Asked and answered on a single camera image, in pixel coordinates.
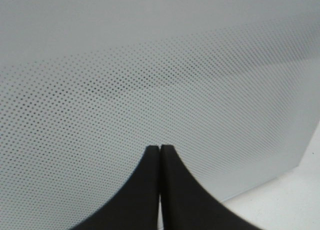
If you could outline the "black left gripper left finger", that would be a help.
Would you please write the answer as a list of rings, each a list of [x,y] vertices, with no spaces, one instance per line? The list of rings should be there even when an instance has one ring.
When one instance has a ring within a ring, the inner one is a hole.
[[[160,149],[148,146],[119,191],[73,229],[157,229]]]

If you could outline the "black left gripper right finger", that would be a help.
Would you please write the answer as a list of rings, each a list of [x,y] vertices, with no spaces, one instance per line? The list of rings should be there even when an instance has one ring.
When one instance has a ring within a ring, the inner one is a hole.
[[[211,196],[174,146],[160,148],[160,197],[165,229],[257,229]]]

